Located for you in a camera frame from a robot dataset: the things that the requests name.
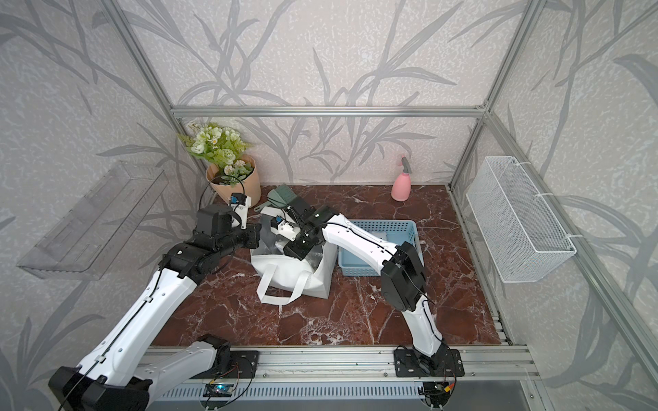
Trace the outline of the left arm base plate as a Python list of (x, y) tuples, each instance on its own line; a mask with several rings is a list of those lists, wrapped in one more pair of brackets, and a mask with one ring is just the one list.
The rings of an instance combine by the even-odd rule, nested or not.
[(199, 375), (200, 378), (246, 378), (251, 379), (256, 375), (260, 359), (260, 352), (257, 350), (238, 350), (231, 351), (231, 356), (225, 352), (220, 355), (216, 364), (205, 373)]

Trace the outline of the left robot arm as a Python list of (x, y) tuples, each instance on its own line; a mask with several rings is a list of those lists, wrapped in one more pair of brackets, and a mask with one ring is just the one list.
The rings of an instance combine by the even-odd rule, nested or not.
[(231, 369), (231, 346), (205, 335), (164, 361), (140, 361), (171, 315), (222, 258), (258, 246), (260, 226), (248, 205), (212, 204), (197, 213), (187, 241), (171, 248), (142, 294), (114, 329), (77, 366), (61, 366), (48, 386), (63, 410), (145, 410), (157, 398), (201, 373)]

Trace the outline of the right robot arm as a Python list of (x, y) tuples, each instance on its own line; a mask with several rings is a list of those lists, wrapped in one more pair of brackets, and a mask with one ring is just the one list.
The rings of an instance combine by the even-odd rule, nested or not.
[(298, 260), (316, 245), (331, 243), (356, 255), (380, 274), (386, 301), (404, 316), (413, 349), (420, 360), (431, 361), (447, 350), (429, 309), (425, 267), (414, 245), (384, 241), (349, 221), (327, 205), (312, 207), (297, 197), (283, 208), (300, 232), (284, 246), (284, 254)]

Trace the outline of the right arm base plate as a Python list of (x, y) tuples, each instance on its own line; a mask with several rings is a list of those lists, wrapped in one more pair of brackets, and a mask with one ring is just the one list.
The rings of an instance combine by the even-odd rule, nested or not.
[(440, 346), (433, 356), (425, 356), (415, 349), (398, 346), (393, 351), (396, 376), (412, 377), (464, 377), (464, 364), (457, 349)]

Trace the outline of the white insulated delivery bag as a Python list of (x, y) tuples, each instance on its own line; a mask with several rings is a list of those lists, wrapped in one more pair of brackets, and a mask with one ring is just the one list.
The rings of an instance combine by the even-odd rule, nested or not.
[(271, 231), (272, 221), (276, 217), (296, 225), (280, 209), (265, 207), (260, 212), (259, 246), (250, 252), (251, 265), (260, 276), (256, 291), (260, 302), (284, 306), (302, 295), (327, 299), (337, 263), (338, 247), (328, 242), (315, 246), (304, 260), (286, 256), (284, 246), (289, 241), (282, 236), (275, 236)]

